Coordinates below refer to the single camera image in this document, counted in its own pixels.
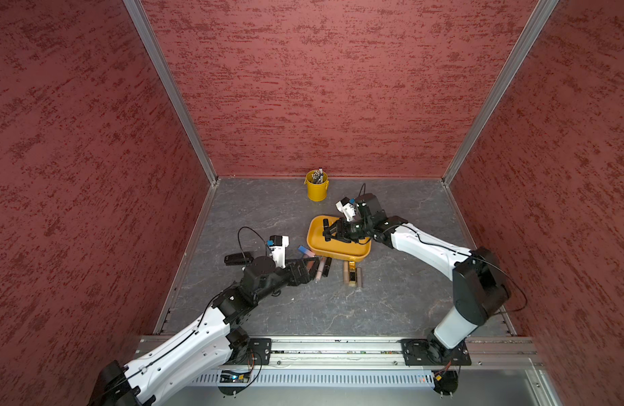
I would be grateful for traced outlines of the yellow plastic storage box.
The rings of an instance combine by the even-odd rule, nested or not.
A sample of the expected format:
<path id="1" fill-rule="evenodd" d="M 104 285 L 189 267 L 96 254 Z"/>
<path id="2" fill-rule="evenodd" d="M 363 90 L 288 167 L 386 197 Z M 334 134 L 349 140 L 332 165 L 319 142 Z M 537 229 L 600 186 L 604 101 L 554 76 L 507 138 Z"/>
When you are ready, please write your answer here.
<path id="1" fill-rule="evenodd" d="M 337 217 L 316 216 L 310 222 L 307 235 L 307 245 L 316 255 L 331 257 L 340 261 L 361 262 L 371 252 L 372 243 L 368 240 L 361 240 L 357 243 L 343 243 L 337 240 L 326 241 L 323 236 L 324 222 L 332 224 Z"/>

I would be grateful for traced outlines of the yellow pen cup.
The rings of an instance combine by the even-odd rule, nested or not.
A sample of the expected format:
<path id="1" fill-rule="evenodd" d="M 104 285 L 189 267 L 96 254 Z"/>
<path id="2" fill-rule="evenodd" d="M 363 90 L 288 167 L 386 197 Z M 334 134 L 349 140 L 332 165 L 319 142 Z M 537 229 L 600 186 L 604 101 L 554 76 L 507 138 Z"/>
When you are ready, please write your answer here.
<path id="1" fill-rule="evenodd" d="M 328 192 L 329 184 L 330 184 L 329 178 L 328 178 L 327 173 L 324 171 L 325 182 L 323 184 L 312 184 L 311 183 L 312 172 L 313 170 L 307 173 L 305 177 L 305 181 L 304 181 L 304 184 L 307 189 L 307 196 L 308 196 L 308 199 L 310 199 L 310 201 L 321 202 L 325 198 L 327 198 L 327 192 Z"/>

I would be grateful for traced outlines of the blue pink lip gloss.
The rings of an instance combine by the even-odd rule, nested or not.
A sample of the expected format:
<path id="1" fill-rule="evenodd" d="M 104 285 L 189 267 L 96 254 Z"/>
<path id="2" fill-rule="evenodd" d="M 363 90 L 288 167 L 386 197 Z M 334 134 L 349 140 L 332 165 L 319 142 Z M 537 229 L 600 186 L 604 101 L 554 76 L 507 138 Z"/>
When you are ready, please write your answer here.
<path id="1" fill-rule="evenodd" d="M 312 257 L 316 257 L 315 252 L 313 252 L 312 250 L 300 245 L 300 247 L 298 247 L 298 251 L 301 252 L 303 254 L 304 257 L 306 258 L 312 258 Z"/>

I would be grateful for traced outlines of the silver grey lipstick tube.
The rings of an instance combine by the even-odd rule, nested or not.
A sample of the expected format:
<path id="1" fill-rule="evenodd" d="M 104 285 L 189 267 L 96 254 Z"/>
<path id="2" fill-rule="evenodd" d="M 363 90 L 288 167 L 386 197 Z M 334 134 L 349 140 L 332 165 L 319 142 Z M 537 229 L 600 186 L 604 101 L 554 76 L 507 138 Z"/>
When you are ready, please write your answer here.
<path id="1" fill-rule="evenodd" d="M 364 286 L 363 270 L 361 267 L 357 268 L 356 278 L 357 278 L 357 288 L 361 290 Z"/>

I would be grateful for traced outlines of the right aluminium corner post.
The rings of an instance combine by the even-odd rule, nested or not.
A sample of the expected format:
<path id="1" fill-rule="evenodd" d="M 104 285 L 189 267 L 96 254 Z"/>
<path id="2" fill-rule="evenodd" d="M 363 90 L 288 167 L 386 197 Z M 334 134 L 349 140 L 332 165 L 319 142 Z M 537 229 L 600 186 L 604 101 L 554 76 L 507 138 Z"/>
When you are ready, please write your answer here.
<path id="1" fill-rule="evenodd" d="M 452 159 L 452 162 L 448 166 L 448 169 L 445 171 L 442 183 L 447 189 L 449 189 L 452 185 L 452 182 L 462 167 L 462 164 L 466 161 L 469 152 L 471 152 L 504 94 L 506 94 L 508 87 L 514 80 L 519 69 L 522 67 L 526 57 L 528 57 L 528 54 L 530 53 L 546 23 L 550 19 L 550 16 L 555 11 L 558 3 L 558 0 L 539 0 L 536 3 L 531 15 L 529 15 L 528 20 L 523 27 L 522 32 L 511 49 L 506 62 L 491 87 L 488 96 L 485 98 L 479 113 L 472 122 L 471 127 L 466 133 L 465 138 L 458 148 L 455 157 Z"/>

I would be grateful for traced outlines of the black lipstick tube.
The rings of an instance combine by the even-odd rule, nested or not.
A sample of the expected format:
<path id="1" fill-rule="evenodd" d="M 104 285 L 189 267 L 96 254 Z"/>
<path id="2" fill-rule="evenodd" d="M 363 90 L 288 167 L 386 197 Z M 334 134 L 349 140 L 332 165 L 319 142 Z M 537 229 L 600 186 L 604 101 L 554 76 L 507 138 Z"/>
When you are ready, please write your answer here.
<path id="1" fill-rule="evenodd" d="M 332 258 L 331 257 L 326 257 L 325 258 L 325 263 L 324 263 L 324 266 L 323 266 L 323 270 L 322 270 L 322 277 L 328 277 L 329 276 L 331 264 L 332 264 Z"/>
<path id="2" fill-rule="evenodd" d="M 325 242 L 337 240 L 337 232 L 333 229 L 325 228 L 323 230 L 323 238 L 325 239 Z"/>

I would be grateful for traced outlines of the left controller board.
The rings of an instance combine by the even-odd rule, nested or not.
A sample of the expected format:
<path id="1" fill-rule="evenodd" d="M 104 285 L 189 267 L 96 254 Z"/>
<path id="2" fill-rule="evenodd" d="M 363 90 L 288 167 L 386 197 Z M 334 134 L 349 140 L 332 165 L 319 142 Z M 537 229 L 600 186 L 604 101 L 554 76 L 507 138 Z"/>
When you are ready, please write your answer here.
<path id="1" fill-rule="evenodd" d="M 237 396 L 252 382 L 252 372 L 238 372 L 233 370 L 222 370 L 217 382 L 218 390 L 224 396 Z"/>

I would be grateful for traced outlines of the tan lipstick tube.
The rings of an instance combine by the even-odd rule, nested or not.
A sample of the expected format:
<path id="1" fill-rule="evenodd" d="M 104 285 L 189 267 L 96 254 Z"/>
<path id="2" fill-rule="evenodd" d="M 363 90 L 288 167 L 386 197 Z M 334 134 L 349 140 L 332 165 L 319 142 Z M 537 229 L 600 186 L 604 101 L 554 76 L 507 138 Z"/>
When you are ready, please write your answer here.
<path id="1" fill-rule="evenodd" d="M 343 262 L 342 277 L 343 277 L 343 283 L 348 285 L 350 283 L 349 262 Z"/>

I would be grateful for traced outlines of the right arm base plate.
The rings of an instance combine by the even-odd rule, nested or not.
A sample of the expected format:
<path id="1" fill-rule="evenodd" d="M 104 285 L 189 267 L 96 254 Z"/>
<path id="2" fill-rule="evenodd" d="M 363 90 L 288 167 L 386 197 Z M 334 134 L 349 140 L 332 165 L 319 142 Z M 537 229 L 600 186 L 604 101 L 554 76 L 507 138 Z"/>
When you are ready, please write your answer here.
<path id="1" fill-rule="evenodd" d="M 426 339 L 402 339 L 401 353 L 407 366 L 427 366 L 442 368 L 450 366 L 470 366 L 472 360 L 465 341 L 455 348 L 444 348 L 438 341 Z"/>

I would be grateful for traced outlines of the left aluminium corner post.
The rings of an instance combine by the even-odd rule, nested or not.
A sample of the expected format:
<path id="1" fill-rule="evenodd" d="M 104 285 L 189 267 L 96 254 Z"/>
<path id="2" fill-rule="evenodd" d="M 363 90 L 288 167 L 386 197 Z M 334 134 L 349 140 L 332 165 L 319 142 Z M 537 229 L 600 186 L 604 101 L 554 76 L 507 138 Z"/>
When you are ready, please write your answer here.
<path id="1" fill-rule="evenodd" d="M 214 169 L 212 160 L 200 140 L 200 134 L 196 125 L 188 111 L 188 107 L 183 99 L 181 91 L 178 89 L 171 69 L 166 61 L 164 52 L 158 42 L 156 34 L 151 27 L 148 15 L 144 10 L 142 2 L 139 0 L 123 0 L 125 8 L 134 24 L 135 30 L 139 34 L 141 42 L 151 59 L 156 73 L 159 76 L 161 84 L 172 104 L 175 113 L 188 137 L 191 147 L 200 162 L 200 166 L 204 169 L 209 183 L 215 188 L 219 183 L 218 174 Z"/>

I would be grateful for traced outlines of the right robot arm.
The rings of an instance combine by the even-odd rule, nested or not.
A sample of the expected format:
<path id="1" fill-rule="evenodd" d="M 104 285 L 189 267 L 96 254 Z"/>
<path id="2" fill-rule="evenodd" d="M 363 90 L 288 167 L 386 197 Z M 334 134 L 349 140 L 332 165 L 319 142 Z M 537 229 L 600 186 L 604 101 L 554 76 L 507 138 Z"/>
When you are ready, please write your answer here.
<path id="1" fill-rule="evenodd" d="M 378 242 L 421 260 L 449 279 L 453 306 L 421 342 L 426 359 L 434 365 L 449 364 L 465 339 L 511 298 L 508 277 L 486 248 L 469 250 L 449 244 L 398 217 L 378 223 L 366 218 L 360 222 L 339 218 L 333 222 L 324 220 L 322 225 L 326 241 Z"/>

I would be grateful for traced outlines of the pink lip gloss tube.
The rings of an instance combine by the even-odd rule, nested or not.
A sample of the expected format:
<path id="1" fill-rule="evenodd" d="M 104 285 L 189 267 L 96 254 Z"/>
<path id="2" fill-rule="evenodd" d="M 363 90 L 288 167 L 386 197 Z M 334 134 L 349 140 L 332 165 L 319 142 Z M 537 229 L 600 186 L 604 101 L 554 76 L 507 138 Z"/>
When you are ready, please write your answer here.
<path id="1" fill-rule="evenodd" d="M 324 268 L 325 268 L 326 260 L 327 260 L 326 257 L 321 257 L 320 258 L 320 263 L 318 265 L 318 269 L 317 269 L 317 272 L 315 274 L 315 282 L 320 282 L 320 280 L 322 279 L 323 274 L 324 274 Z"/>

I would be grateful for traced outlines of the aluminium front rail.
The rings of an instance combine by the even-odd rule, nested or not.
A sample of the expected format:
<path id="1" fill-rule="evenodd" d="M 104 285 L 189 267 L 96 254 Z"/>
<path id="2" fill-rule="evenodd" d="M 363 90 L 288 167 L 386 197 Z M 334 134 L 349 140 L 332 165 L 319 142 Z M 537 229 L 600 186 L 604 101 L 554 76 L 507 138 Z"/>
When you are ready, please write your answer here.
<path id="1" fill-rule="evenodd" d="M 405 365 L 399 337 L 271 336 L 270 363 L 264 368 L 346 370 L 543 370 L 531 338 L 466 339 L 470 366 L 442 368 Z"/>

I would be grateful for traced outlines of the pens in yellow cup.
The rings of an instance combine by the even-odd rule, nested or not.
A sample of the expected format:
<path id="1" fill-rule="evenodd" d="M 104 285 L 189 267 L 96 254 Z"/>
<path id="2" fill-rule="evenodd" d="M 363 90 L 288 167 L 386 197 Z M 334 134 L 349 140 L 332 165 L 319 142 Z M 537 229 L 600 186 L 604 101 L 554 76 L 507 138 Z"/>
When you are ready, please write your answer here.
<path id="1" fill-rule="evenodd" d="M 311 183 L 312 184 L 323 184 L 325 182 L 325 173 L 323 169 L 318 168 L 314 170 L 311 174 Z"/>

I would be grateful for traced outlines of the gold black square lipstick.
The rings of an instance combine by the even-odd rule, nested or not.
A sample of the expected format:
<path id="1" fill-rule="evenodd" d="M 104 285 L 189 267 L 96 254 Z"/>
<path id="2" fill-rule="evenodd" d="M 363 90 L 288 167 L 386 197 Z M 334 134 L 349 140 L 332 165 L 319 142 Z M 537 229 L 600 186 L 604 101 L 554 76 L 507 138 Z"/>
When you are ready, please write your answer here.
<path id="1" fill-rule="evenodd" d="M 349 271 L 350 271 L 350 283 L 348 285 L 350 287 L 356 287 L 357 286 L 357 278 L 356 278 L 357 267 L 356 267 L 355 262 L 349 262 Z"/>

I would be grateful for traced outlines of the aluminium corner post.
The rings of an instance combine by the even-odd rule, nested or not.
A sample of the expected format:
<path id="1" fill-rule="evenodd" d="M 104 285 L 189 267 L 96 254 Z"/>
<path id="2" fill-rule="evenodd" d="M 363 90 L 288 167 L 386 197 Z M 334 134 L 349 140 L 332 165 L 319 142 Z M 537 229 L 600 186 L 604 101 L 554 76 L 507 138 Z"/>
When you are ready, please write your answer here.
<path id="1" fill-rule="evenodd" d="M 462 164 L 466 161 L 469 152 L 471 152 L 504 94 L 506 94 L 508 87 L 514 80 L 519 69 L 522 67 L 526 57 L 528 57 L 528 54 L 530 53 L 546 23 L 550 19 L 550 16 L 555 11 L 558 3 L 558 0 L 539 0 L 536 3 L 531 15 L 529 15 L 528 20 L 523 27 L 522 32 L 511 49 L 506 62 L 491 87 L 488 96 L 485 98 L 479 113 L 472 122 L 471 127 L 466 133 L 465 138 L 458 148 L 455 157 L 452 159 L 452 162 L 448 166 L 448 169 L 445 171 L 442 183 L 447 189 L 449 189 L 452 185 L 452 182 L 462 167 Z"/>
<path id="2" fill-rule="evenodd" d="M 141 42 L 151 59 L 156 73 L 159 76 L 161 84 L 172 104 L 175 113 L 188 137 L 191 147 L 200 162 L 200 166 L 204 169 L 209 183 L 215 188 L 219 183 L 218 174 L 214 169 L 212 160 L 200 140 L 200 134 L 196 125 L 188 111 L 188 107 L 183 99 L 181 91 L 178 89 L 171 69 L 166 61 L 164 52 L 158 42 L 156 34 L 151 27 L 148 15 L 144 10 L 142 2 L 139 0 L 123 0 L 125 8 L 134 24 L 135 30 L 139 34 Z"/>

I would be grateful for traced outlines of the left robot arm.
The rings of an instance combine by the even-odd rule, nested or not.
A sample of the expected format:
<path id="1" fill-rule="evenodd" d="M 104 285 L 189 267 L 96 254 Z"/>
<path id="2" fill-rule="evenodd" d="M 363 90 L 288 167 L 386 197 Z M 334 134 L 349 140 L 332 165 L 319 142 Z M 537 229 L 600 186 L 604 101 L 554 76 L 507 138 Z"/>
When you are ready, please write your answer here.
<path id="1" fill-rule="evenodd" d="M 229 360 L 253 358 L 249 336 L 241 325 L 262 299 L 285 287 L 315 279 L 317 258 L 285 260 L 255 258 L 242 279 L 215 296 L 180 333 L 126 365 L 113 361 L 96 381 L 91 405 L 163 405 L 198 375 Z"/>

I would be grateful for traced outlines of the black flat remote device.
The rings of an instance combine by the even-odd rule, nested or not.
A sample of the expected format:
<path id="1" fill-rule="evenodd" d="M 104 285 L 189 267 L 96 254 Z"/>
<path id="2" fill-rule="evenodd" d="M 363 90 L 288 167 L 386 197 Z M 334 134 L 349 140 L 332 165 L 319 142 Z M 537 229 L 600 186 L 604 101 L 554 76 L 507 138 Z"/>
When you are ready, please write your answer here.
<path id="1" fill-rule="evenodd" d="M 226 266 L 245 267 L 254 261 L 254 257 L 251 252 L 242 251 L 239 253 L 226 255 L 223 261 Z"/>

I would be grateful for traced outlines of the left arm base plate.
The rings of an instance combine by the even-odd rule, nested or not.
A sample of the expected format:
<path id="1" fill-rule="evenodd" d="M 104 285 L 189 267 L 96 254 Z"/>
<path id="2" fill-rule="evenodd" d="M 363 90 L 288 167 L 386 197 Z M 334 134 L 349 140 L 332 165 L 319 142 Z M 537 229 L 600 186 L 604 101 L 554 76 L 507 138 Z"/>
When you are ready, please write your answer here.
<path id="1" fill-rule="evenodd" d="M 271 350 L 271 338 L 244 338 L 232 345 L 232 355 L 227 363 L 251 366 L 257 361 L 262 365 L 268 365 Z"/>

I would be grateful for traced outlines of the right controller connector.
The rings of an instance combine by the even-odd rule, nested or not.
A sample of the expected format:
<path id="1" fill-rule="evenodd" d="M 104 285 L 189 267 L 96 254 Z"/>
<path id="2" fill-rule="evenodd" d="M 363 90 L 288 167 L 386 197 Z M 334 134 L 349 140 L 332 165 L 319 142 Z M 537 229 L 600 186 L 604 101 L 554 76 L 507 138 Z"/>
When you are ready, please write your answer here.
<path id="1" fill-rule="evenodd" d="M 436 373 L 434 376 L 434 391 L 441 397 L 452 397 L 459 385 L 459 374 L 454 370 Z"/>

